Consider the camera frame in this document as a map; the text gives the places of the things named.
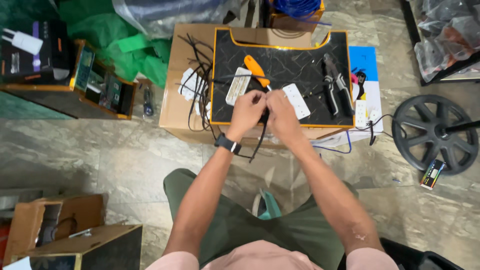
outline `person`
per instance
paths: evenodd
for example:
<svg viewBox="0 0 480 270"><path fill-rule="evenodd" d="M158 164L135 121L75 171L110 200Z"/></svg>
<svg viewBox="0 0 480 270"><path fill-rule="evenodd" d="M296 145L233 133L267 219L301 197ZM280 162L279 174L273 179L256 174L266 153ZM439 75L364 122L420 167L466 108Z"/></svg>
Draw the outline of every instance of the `person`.
<svg viewBox="0 0 480 270"><path fill-rule="evenodd" d="M177 169L164 180L174 220L160 259L147 270L397 270L373 220L302 133L282 90L239 97L225 137L239 143L268 108L267 127L295 155L312 196L285 216L260 220L221 195L233 158L218 147L198 175Z"/></svg>

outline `blue cable coil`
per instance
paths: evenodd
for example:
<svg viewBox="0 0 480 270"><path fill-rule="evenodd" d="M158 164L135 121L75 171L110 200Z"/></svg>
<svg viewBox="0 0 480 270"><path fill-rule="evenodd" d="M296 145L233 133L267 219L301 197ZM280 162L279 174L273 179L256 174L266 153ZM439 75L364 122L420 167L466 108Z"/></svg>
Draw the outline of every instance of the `blue cable coil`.
<svg viewBox="0 0 480 270"><path fill-rule="evenodd" d="M316 147L316 148L321 148L321 149L325 149L325 150L330 150L330 151L334 151L334 152L338 152L338 153L342 153L342 154L350 154L350 152L352 151L352 142L350 142L350 135L348 134L348 131L347 131L347 138L348 138L348 147L350 147L350 150L348 152L342 152L342 151L338 151L338 150L335 150L335 149L330 149L330 148L326 148L326 147L322 147L322 146L313 146L313 147Z"/></svg>
<svg viewBox="0 0 480 270"><path fill-rule="evenodd" d="M320 9L322 0L274 0L273 7L282 13L305 23L331 25L309 19Z"/></svg>

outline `small screwdriver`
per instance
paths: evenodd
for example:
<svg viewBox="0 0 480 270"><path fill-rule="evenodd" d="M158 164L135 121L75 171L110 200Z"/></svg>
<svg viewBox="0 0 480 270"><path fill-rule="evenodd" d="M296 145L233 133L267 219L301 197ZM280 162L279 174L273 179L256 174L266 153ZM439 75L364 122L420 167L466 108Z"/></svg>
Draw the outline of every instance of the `small screwdriver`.
<svg viewBox="0 0 480 270"><path fill-rule="evenodd" d="M264 71L251 55L245 56L245 59L243 61L245 62L247 68L252 72L252 75L265 77ZM266 87L268 91L272 91L269 79L257 78L257 80L260 82L262 87Z"/></svg>

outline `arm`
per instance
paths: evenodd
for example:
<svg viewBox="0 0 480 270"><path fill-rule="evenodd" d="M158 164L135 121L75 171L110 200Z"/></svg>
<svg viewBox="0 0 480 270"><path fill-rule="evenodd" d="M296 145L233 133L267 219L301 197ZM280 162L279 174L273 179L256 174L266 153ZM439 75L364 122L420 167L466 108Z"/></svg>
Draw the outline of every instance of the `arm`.
<svg viewBox="0 0 480 270"><path fill-rule="evenodd" d="M373 220L360 202L313 149L283 91L267 94L267 126L297 157L313 197L348 255L361 247L383 251Z"/></svg>
<svg viewBox="0 0 480 270"><path fill-rule="evenodd" d="M265 107L264 92L253 90L239 97L225 136L239 142L258 123ZM198 257L200 242L215 214L232 158L233 153L219 147L200 170L180 203L163 256L186 251Z"/></svg>

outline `marble tile floor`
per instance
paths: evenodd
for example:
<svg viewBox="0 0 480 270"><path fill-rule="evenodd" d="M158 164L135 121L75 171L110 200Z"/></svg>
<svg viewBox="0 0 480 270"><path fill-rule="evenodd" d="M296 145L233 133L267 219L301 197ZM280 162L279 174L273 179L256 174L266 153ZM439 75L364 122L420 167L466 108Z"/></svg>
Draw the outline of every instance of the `marble tile floor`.
<svg viewBox="0 0 480 270"><path fill-rule="evenodd" d="M325 2L323 21L333 26L317 27L313 42L321 42L330 28L347 29L351 45L376 47L384 114L395 112L409 97L437 94L461 105L472 119L480 118L478 85L419 86L397 0ZM231 25L244 23L242 18ZM161 99L162 90L155 88L157 112ZM0 188L54 186L67 194L107 194L107 223L144 224L145 268L161 256L172 226L163 178L175 168L198 172L214 148L178 140L157 127L158 114L144 120L142 109L135 105L132 121L0 120ZM387 118L384 130L391 130ZM342 180L358 189L381 236L435 251L464 269L480 269L475 256L480 249L478 159L460 175L441 177L428 191L418 186L421 173L401 157L391 138L379 136L372 147L366 140L354 142L352 148L348 155L321 154ZM252 164L234 158L223 194L250 208L259 188L273 193L283 213L310 195L305 175L287 150L261 149Z"/></svg>

